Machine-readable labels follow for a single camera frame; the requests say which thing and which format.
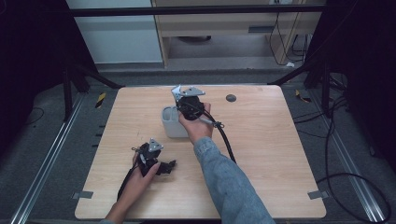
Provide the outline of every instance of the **circular hole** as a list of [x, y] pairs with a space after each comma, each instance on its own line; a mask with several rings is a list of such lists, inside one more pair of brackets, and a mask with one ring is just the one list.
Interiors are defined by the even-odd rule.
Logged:
[[226, 99], [228, 102], [235, 102], [235, 101], [236, 101], [236, 96], [233, 95], [233, 94], [228, 94], [228, 95], [225, 97], [225, 99]]

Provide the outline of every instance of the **white container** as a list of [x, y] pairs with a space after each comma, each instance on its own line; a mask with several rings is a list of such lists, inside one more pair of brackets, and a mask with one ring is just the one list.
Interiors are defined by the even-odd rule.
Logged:
[[161, 113], [165, 133], [170, 138], [189, 137], [186, 129], [178, 121], [177, 107], [175, 105], [166, 106]]

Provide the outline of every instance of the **black pole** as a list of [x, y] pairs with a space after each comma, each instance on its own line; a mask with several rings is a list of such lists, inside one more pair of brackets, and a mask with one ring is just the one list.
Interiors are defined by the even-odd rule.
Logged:
[[72, 17], [147, 16], [182, 14], [226, 14], [226, 13], [277, 13], [277, 12], [320, 12], [328, 6], [316, 5], [249, 5], [249, 6], [200, 6], [200, 7], [123, 7], [83, 8], [47, 11], [47, 14]]

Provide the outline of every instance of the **finger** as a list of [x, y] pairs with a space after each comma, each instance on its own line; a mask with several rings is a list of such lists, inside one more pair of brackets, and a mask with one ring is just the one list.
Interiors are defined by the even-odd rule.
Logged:
[[160, 162], [155, 163], [151, 168], [149, 169], [148, 173], [145, 175], [144, 179], [147, 182], [150, 182], [151, 179], [157, 174], [158, 169], [160, 169]]

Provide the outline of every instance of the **denim sleeve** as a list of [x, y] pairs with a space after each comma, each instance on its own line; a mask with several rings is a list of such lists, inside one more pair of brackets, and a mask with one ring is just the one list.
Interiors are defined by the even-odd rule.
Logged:
[[275, 223], [245, 173], [211, 138], [198, 140], [194, 152], [222, 223]]

